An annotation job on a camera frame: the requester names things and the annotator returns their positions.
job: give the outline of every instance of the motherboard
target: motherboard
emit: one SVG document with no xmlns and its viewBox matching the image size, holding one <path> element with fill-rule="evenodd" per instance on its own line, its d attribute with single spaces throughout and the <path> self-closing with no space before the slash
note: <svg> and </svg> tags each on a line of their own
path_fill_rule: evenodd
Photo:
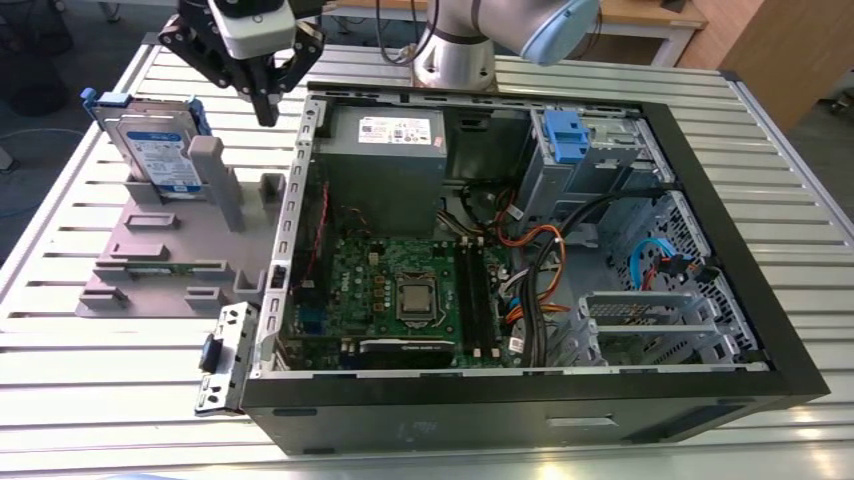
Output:
<svg viewBox="0 0 854 480">
<path fill-rule="evenodd" d="M 326 308 L 300 305 L 295 368 L 501 366 L 493 292 L 506 249 L 409 239 L 339 240 Z"/>
</svg>

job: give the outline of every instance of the sticker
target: sticker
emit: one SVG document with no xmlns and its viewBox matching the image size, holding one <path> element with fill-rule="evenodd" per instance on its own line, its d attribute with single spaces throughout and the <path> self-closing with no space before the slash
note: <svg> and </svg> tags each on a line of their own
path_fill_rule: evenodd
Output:
<svg viewBox="0 0 854 480">
<path fill-rule="evenodd" d="M 525 340 L 517 337 L 510 337 L 510 345 L 507 345 L 507 350 L 515 353 L 522 353 L 525 351 Z"/>
<path fill-rule="evenodd" d="M 184 140 L 178 133 L 128 132 L 127 139 L 151 183 L 167 192 L 202 191 L 202 180 L 192 161 L 182 153 Z"/>
<path fill-rule="evenodd" d="M 430 145 L 426 118 L 365 117 L 359 120 L 359 143 Z"/>
<path fill-rule="evenodd" d="M 510 216 L 511 216 L 513 218 L 515 218 L 517 220 L 522 220 L 522 215 L 525 214 L 525 212 L 523 212 L 522 210 L 519 210 L 519 209 L 517 208 L 517 206 L 515 206 L 515 205 L 513 205 L 513 204 L 511 204 L 511 205 L 507 207 L 507 213 L 509 213 L 509 214 L 510 214 Z"/>
</svg>

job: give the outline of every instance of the green motherboard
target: green motherboard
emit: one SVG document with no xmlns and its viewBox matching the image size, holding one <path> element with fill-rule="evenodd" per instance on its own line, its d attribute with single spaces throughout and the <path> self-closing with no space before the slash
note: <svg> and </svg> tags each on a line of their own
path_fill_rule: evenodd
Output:
<svg viewBox="0 0 854 480">
<path fill-rule="evenodd" d="M 466 348 L 471 327 L 463 324 L 469 313 L 459 299 L 459 248 L 455 242 L 429 240 L 338 241 L 326 310 L 300 306 L 296 311 L 303 368 L 347 369 L 342 352 L 358 348 L 361 339 L 383 338 L 451 342 L 450 366 L 455 368 L 501 366 L 501 354 L 494 355 L 493 349 Z M 494 292 L 507 252 L 502 247 L 475 248 L 483 281 L 490 284 L 485 288 Z M 487 330 L 498 344 L 497 305 L 483 300 L 491 323 Z"/>
</svg>

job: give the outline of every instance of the ram slot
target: ram slot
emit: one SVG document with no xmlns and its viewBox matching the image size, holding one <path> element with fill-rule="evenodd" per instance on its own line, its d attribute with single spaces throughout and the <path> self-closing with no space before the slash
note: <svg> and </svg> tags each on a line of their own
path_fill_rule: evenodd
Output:
<svg viewBox="0 0 854 480">
<path fill-rule="evenodd" d="M 478 344 L 483 357 L 493 357 L 495 343 L 495 322 L 490 308 L 490 274 L 486 270 L 483 249 L 473 247 L 469 253 L 469 280 L 471 286 L 471 310 L 478 328 Z"/>
<path fill-rule="evenodd" d="M 463 353 L 474 355 L 478 348 L 478 324 L 473 312 L 471 281 L 469 277 L 467 245 L 458 245 L 454 249 L 454 271 L 457 273 L 457 305 L 459 308 L 459 320 L 463 326 Z"/>
</svg>

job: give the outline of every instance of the slotted metal table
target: slotted metal table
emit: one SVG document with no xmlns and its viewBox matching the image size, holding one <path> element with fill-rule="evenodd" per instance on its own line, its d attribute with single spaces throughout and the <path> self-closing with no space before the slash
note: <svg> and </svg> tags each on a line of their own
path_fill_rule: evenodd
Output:
<svg viewBox="0 0 854 480">
<path fill-rule="evenodd" d="M 406 85 L 375 49 L 330 46 L 306 78 Z M 678 445 L 286 458 L 246 418 L 192 415 L 214 319 L 74 315 L 128 194 L 128 169 L 92 126 L 0 270 L 0 476 L 170 472 L 210 478 L 854 477 L 854 229 L 749 91 L 717 72 L 498 61 L 501 89 L 667 103 L 833 393 Z M 242 180 L 287 172 L 304 86 L 260 128 L 251 106 L 158 46 L 116 90 L 198 95 Z"/>
</svg>

